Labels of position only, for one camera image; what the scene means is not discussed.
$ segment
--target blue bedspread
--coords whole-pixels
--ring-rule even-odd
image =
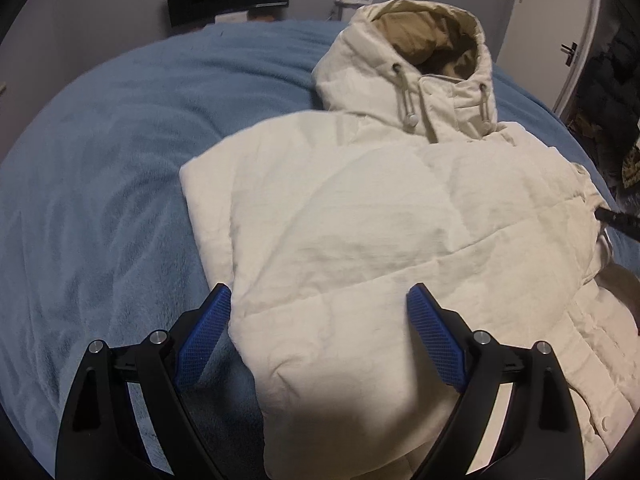
[[[86,345],[137,343],[208,293],[178,169],[244,127],[319,107],[310,72],[341,28],[215,25],[130,52],[53,99],[0,166],[0,401],[50,472]],[[584,164],[613,205],[553,115],[500,73],[495,91],[502,120]],[[615,243],[638,272],[638,247]],[[166,467],[133,394],[152,461]],[[228,336],[184,397],[229,479],[265,478],[253,380]]]

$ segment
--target door handle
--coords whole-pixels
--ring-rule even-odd
[[[573,43],[572,46],[566,46],[564,43],[561,45],[560,50],[562,50],[562,52],[564,52],[565,54],[567,54],[567,58],[566,58],[566,65],[567,66],[571,66],[572,63],[574,62],[575,59],[575,55],[578,52],[578,44],[577,43]]]

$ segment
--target blue gripper pad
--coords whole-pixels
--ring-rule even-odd
[[[198,381],[230,316],[231,290],[222,286],[180,348],[174,376],[176,388],[184,390]]]
[[[406,308],[416,332],[445,384],[461,394],[466,389],[464,352],[437,314],[431,298],[414,285],[406,295]]]

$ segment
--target gray wall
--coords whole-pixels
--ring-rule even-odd
[[[333,0],[290,0],[288,18],[324,20]],[[438,0],[475,13],[497,57],[513,0]],[[0,160],[34,115],[86,70],[170,33],[166,0],[29,0],[0,44]]]

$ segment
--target brown hood lining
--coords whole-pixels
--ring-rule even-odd
[[[476,71],[478,45],[450,16],[428,10],[390,12],[373,25],[422,74],[469,79]]]

